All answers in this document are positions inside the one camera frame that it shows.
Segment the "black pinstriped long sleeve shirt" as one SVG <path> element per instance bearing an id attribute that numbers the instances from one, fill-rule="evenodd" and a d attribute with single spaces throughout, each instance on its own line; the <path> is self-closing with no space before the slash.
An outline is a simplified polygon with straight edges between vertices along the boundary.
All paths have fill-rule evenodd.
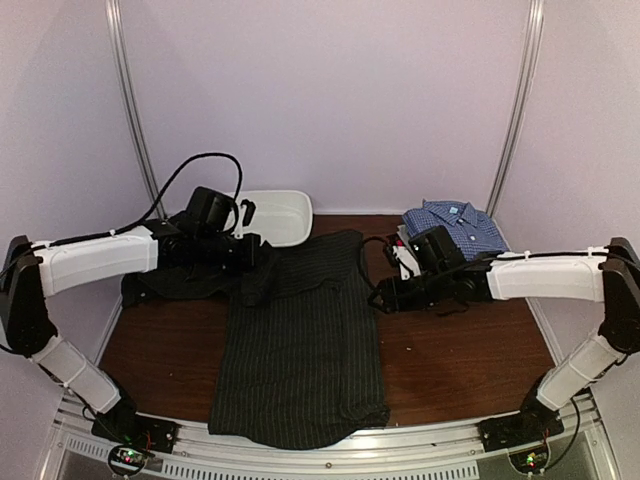
<path id="1" fill-rule="evenodd" d="M 286 450 L 337 443 L 390 418 L 356 230 L 291 248 L 261 246 L 240 276 L 174 267 L 125 276 L 126 306 L 227 295 L 223 358 L 208 430 Z"/>

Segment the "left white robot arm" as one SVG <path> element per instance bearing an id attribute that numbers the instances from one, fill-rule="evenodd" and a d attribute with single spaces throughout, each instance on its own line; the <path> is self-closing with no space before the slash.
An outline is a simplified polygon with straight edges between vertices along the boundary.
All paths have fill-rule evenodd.
<path id="1" fill-rule="evenodd" d="M 99 414 L 123 444 L 137 442 L 144 424 L 122 406 L 114 381 L 65 340 L 49 318 L 46 300 L 62 291 L 134 273 L 206 267 L 245 272 L 257 263 L 261 238 L 245 234 L 253 201 L 205 187 L 169 220 L 143 220 L 132 227 L 70 240 L 10 244 L 1 273 L 1 314 L 8 350 L 52 373 Z"/>

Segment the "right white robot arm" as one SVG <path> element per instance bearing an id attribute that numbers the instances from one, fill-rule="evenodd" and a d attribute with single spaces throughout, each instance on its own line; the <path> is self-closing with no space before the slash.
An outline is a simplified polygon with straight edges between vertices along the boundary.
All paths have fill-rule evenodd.
<path id="1" fill-rule="evenodd" d="M 551 415 L 608 370 L 639 351 L 639 258 L 614 237 L 574 251 L 487 251 L 471 260 L 437 226 L 409 240 L 383 239 L 399 274 L 371 284 L 368 303 L 383 313 L 418 311 L 452 300 L 471 303 L 551 299 L 600 304 L 601 323 L 541 377 L 513 419 L 519 440 L 535 440 Z"/>

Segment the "white plastic tub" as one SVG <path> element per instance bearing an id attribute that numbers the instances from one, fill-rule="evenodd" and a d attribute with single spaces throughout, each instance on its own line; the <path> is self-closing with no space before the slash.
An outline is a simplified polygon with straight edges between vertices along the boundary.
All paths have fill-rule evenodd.
<path id="1" fill-rule="evenodd" d="M 310 197 L 296 190 L 241 191 L 237 207 L 243 198 L 256 204 L 256 212 L 249 233 L 258 234 L 262 244 L 274 248 L 294 247 L 304 243 L 313 226 L 313 207 Z"/>

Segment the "grey folded shirt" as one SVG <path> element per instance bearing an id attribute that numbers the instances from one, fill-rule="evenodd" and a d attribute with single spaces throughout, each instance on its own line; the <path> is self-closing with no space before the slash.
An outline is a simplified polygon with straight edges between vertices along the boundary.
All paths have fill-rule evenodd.
<path id="1" fill-rule="evenodd" d="M 403 245 L 405 245 L 406 247 L 410 245 L 411 236 L 409 235 L 408 229 L 404 224 L 397 227 L 397 235 Z"/>

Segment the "blue checked folded shirt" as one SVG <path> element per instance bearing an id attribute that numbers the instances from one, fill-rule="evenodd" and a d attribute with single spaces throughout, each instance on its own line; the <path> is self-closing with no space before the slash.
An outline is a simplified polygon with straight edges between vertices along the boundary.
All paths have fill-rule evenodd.
<path id="1" fill-rule="evenodd" d="M 494 221 L 470 202 L 424 200 L 421 207 L 407 210 L 402 219 L 411 238 L 443 226 L 467 261 L 481 253 L 508 250 Z"/>

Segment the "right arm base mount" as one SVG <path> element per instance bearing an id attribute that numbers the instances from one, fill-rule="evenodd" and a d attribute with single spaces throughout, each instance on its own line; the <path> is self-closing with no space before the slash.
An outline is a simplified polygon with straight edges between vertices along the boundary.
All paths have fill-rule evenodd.
<path id="1" fill-rule="evenodd" d="M 573 434 L 559 454 L 553 454 L 549 440 L 565 431 L 557 410 L 551 410 L 537 399 L 535 384 L 513 414 L 491 417 L 478 423 L 478 432 L 485 452 L 502 449 L 509 453 L 511 466 L 522 475 L 545 475 L 559 464 L 572 449 L 580 431 L 581 414 L 574 398 L 570 404 L 576 414 Z"/>

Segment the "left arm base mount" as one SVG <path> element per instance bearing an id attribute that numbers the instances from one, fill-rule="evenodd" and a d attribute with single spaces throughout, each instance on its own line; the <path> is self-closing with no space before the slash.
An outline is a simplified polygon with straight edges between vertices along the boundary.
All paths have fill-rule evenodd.
<path id="1" fill-rule="evenodd" d="M 176 422 L 139 414 L 128 397 L 121 398 L 106 413 L 79 399 L 83 417 L 92 422 L 91 433 L 115 443 L 106 463 L 116 477 L 130 479 L 141 473 L 156 453 L 173 452 L 179 429 Z"/>

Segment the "left aluminium frame post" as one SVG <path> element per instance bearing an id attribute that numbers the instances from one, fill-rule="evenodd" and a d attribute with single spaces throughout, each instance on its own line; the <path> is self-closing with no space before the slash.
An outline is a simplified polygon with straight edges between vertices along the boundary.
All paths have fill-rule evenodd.
<path id="1" fill-rule="evenodd" d="M 160 193 L 160 187 L 151 163 L 142 120 L 137 105 L 134 81 L 127 54 L 121 2 L 117 0 L 106 0 L 105 10 L 116 75 L 119 82 L 125 118 L 129 128 L 135 158 L 140 169 L 147 195 L 150 201 L 154 202 Z"/>

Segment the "aluminium frame post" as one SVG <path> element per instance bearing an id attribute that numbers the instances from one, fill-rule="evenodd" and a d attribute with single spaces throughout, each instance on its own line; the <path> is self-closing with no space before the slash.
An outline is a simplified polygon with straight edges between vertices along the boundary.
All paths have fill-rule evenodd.
<path id="1" fill-rule="evenodd" d="M 506 136 L 501 149 L 497 171 L 489 195 L 486 212 L 494 217 L 506 186 L 508 173 L 515 156 L 517 143 L 523 126 L 527 101 L 533 84 L 544 29 L 543 0 L 529 2 L 529 13 L 526 22 L 524 43 L 516 82 L 516 90 L 507 125 Z"/>
<path id="2" fill-rule="evenodd" d="M 154 202 L 160 193 L 160 187 L 151 163 L 142 120 L 137 105 L 134 81 L 127 54 L 121 2 L 117 0 L 106 0 L 105 10 L 116 75 L 119 82 L 125 118 L 129 128 L 135 158 L 140 169 L 147 195 L 150 201 Z"/>

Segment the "front aluminium rail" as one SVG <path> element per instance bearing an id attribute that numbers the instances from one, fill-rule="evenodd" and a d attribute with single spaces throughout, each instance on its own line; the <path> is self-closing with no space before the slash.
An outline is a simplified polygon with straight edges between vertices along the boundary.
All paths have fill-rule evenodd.
<path id="1" fill-rule="evenodd" d="M 618 479 L 620 470 L 591 395 L 561 411 L 564 432 L 547 445 L 554 467 L 545 479 Z M 521 479 L 524 450 L 488 452 L 479 419 L 358 431 L 318 450 L 287 451 L 245 438 L 214 436 L 180 420 L 174 449 L 156 453 L 138 479 Z M 66 395 L 55 414 L 39 479 L 113 479 L 111 442 L 91 433 L 81 403 Z"/>

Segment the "right aluminium frame post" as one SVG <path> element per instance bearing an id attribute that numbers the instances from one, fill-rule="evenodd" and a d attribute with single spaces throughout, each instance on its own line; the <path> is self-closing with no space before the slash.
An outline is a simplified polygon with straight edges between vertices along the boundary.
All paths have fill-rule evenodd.
<path id="1" fill-rule="evenodd" d="M 507 125 L 506 136 L 501 149 L 497 171 L 489 195 L 486 212 L 494 217 L 506 186 L 508 173 L 515 156 L 517 143 L 523 126 L 527 101 L 533 84 L 544 29 L 543 0 L 529 2 L 529 13 L 526 22 L 524 43 L 516 82 L 516 90 Z"/>

